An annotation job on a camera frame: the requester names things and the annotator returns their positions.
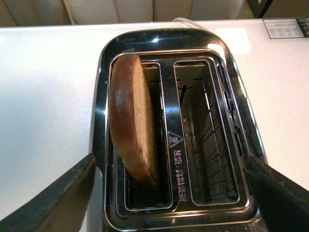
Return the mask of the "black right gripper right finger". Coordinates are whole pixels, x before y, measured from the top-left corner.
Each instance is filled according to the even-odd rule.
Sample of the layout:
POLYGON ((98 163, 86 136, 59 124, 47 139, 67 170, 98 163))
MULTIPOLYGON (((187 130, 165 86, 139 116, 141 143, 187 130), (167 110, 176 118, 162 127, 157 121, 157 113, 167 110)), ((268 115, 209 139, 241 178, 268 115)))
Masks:
POLYGON ((309 230, 309 192, 255 156, 247 159, 250 190, 270 232, 309 230))

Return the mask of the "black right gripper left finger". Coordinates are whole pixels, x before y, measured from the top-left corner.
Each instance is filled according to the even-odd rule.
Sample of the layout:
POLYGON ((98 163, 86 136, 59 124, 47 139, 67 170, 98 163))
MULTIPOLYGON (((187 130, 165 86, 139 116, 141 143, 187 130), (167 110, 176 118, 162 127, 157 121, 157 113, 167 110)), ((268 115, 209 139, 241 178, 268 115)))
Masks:
POLYGON ((95 180, 93 154, 70 168, 31 201, 2 219, 2 232, 77 232, 95 180))

